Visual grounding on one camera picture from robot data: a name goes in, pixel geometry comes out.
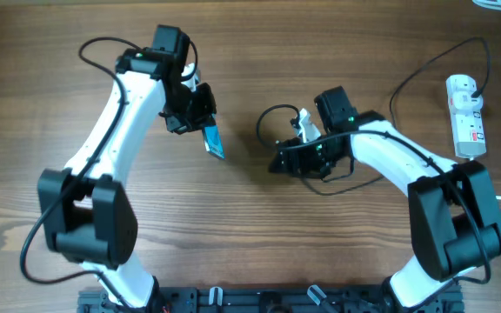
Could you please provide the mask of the teal Galaxy smartphone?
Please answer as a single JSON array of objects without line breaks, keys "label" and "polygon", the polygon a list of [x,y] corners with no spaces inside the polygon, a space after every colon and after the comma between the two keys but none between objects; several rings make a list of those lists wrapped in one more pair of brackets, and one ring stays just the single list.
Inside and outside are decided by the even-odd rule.
[{"label": "teal Galaxy smartphone", "polygon": [[204,138],[204,147],[206,151],[212,156],[224,160],[224,148],[222,145],[221,137],[219,134],[218,127],[208,126],[202,130],[203,138]]}]

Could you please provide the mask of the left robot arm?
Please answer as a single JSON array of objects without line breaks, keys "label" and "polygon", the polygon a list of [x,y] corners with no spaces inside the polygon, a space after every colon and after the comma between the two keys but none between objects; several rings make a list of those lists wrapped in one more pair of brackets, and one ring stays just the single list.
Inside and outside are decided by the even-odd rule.
[{"label": "left robot arm", "polygon": [[188,55],[197,51],[179,28],[157,27],[142,48],[127,43],[109,70],[112,92],[83,146],[61,170],[46,170],[37,184],[42,230],[48,248],[93,275],[104,293],[82,311],[168,312],[159,282],[140,263],[134,248],[138,223],[126,195],[130,167],[157,117],[169,132],[199,131],[217,158],[224,148],[211,88]]}]

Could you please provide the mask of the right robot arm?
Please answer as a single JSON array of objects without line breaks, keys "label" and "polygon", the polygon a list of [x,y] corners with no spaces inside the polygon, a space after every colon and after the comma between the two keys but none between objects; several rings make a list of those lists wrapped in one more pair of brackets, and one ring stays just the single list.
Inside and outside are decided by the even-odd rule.
[{"label": "right robot arm", "polygon": [[321,129],[308,110],[296,111],[296,135],[276,142],[271,173],[330,181],[349,158],[376,170],[408,199],[411,260],[381,286],[345,290],[341,310],[414,312],[434,304],[451,311],[444,294],[459,282],[486,284],[501,256],[501,210],[487,169],[430,153],[376,111],[358,113],[340,86],[316,96]]}]

